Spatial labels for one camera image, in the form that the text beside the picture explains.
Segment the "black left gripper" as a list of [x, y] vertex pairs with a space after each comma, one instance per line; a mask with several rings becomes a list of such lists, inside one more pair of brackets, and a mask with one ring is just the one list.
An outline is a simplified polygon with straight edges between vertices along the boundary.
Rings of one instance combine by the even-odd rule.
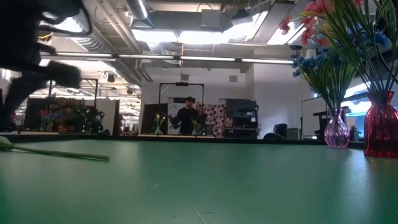
[[44, 89], [47, 82], [55, 81], [67, 88], [80, 86], [81, 71], [79, 68], [64, 63], [50, 61], [46, 67], [37, 66], [38, 70], [25, 70], [19, 78], [11, 81], [5, 102], [0, 109], [0, 128], [10, 122], [15, 110], [33, 92]]

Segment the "blue artificial flower bunch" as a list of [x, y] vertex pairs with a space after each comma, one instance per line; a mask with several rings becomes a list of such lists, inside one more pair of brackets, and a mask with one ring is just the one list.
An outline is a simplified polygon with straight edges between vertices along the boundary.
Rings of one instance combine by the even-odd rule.
[[354, 76], [358, 74], [364, 82], [368, 82], [361, 75], [359, 55], [347, 30], [341, 34], [332, 34], [308, 28], [302, 34], [302, 44], [308, 45], [310, 41], [317, 44], [320, 53], [309, 58], [293, 55], [293, 76], [306, 80], [333, 111], [340, 111]]

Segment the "yellow tulips in vase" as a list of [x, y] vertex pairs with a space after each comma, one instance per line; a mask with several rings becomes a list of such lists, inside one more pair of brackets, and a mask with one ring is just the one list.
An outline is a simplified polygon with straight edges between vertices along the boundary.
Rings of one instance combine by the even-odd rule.
[[155, 134], [163, 134], [163, 132], [160, 130], [162, 123], [166, 120], [166, 116], [161, 115], [161, 114], [156, 114], [155, 116]]

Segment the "purple glass vase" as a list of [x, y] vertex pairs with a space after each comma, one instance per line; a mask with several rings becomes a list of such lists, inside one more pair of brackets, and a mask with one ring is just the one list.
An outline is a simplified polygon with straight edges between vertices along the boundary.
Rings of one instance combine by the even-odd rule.
[[330, 148], [347, 148], [350, 141], [350, 133], [343, 121], [343, 112], [340, 110], [328, 110], [328, 124], [324, 131], [324, 139]]

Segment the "red glass vase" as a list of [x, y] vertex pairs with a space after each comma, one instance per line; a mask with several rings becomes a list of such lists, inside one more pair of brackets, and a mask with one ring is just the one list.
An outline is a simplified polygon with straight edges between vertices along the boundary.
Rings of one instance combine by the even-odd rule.
[[364, 155], [398, 159], [398, 111], [393, 91], [368, 93], [371, 107], [364, 120]]

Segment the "long ceiling light tube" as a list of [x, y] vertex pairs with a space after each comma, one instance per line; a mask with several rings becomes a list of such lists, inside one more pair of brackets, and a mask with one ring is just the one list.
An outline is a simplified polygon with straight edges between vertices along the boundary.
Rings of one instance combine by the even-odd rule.
[[41, 52], [40, 56], [46, 59], [55, 60], [93, 60], [93, 61], [115, 61], [112, 54], [96, 54], [83, 52], [58, 52], [55, 54]]
[[204, 56], [186, 56], [181, 55], [180, 60], [192, 60], [192, 61], [210, 61], [210, 62], [235, 62], [235, 58], [228, 57], [204, 57]]
[[266, 58], [242, 58], [242, 63], [261, 63], [261, 64], [274, 64], [274, 65], [291, 65], [292, 60], [278, 60], [278, 59], [266, 59]]
[[141, 55], [141, 54], [118, 54], [119, 58], [152, 59], [152, 60], [174, 60], [173, 55]]

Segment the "person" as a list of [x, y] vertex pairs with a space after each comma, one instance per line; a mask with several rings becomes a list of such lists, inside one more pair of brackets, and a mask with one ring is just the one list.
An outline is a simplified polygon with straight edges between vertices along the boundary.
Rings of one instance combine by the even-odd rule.
[[178, 110], [177, 115], [171, 119], [171, 123], [174, 129], [180, 128], [179, 134], [191, 135], [199, 117], [199, 111], [193, 107], [193, 98], [189, 96], [185, 99], [185, 106]]

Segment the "bright ceiling light panel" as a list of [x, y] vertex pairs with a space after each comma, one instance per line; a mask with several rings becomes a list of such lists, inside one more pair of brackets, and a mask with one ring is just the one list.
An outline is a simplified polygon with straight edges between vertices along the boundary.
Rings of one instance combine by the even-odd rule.
[[221, 32], [131, 30], [136, 40], [146, 43], [180, 42], [184, 44], [223, 44], [229, 42], [228, 35]]

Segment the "red patterned white cloth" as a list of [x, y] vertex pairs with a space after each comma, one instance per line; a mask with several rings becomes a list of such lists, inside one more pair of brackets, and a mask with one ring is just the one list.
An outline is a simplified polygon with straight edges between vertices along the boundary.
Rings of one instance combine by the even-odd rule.
[[226, 105], [197, 104], [197, 110], [207, 114], [206, 124], [212, 125], [212, 132], [215, 138], [224, 138], [226, 126]]

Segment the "grey ceiling unit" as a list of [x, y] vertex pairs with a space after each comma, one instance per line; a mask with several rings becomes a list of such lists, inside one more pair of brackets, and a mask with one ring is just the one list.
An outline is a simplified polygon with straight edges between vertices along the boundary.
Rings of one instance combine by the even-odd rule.
[[201, 29], [202, 30], [220, 30], [221, 13], [217, 10], [201, 10]]

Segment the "green table mat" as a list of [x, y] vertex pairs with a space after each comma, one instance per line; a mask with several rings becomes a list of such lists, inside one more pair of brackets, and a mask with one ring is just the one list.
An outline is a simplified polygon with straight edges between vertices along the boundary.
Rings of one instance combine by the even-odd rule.
[[76, 140], [0, 152], [0, 224], [398, 224], [398, 159], [315, 145]]

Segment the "black cabinet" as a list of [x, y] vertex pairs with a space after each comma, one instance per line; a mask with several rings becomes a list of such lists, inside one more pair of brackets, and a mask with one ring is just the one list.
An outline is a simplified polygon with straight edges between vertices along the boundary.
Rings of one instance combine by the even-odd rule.
[[257, 139], [258, 105], [255, 100], [226, 99], [226, 126], [228, 139]]

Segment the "ribbed silver air duct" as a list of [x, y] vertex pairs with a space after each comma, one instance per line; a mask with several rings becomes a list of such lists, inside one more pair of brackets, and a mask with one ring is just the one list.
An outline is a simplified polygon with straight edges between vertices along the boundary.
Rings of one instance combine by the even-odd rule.
[[[96, 37], [72, 37], [72, 40], [80, 47], [83, 47], [85, 50], [87, 50], [89, 53], [113, 53], [111, 46], [103, 39], [98, 39]], [[105, 63], [114, 67], [117, 73], [128, 83], [141, 86], [142, 78], [125, 61], [121, 60], [120, 58], [116, 58], [114, 60], [106, 60]]]

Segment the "smooth silver air duct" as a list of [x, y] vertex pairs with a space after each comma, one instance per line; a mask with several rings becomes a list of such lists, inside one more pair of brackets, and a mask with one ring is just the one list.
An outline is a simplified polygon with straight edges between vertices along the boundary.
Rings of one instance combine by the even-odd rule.
[[149, 15], [149, 8], [146, 0], [125, 0], [131, 16], [137, 20], [146, 19]]

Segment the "black table frame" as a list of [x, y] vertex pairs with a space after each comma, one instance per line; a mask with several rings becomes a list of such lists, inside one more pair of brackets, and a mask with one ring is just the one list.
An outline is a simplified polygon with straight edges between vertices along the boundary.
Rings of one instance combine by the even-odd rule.
[[326, 143], [319, 140], [285, 140], [285, 139], [216, 139], [206, 138], [204, 136], [192, 137], [142, 137], [142, 136], [102, 136], [102, 135], [5, 135], [0, 134], [10, 140], [13, 144], [22, 143], [43, 143], [49, 142], [52, 146], [58, 147], [61, 144], [80, 142], [85, 146], [92, 148], [104, 148], [106, 146], [116, 146], [121, 144], [138, 144], [138, 143], [154, 143], [158, 145], [169, 146], [176, 143], [188, 143], [193, 146], [204, 146], [205, 144], [219, 144], [221, 146], [243, 144], [248, 146], [250, 144], [271, 144], [271, 145], [288, 145], [288, 146], [326, 146]]

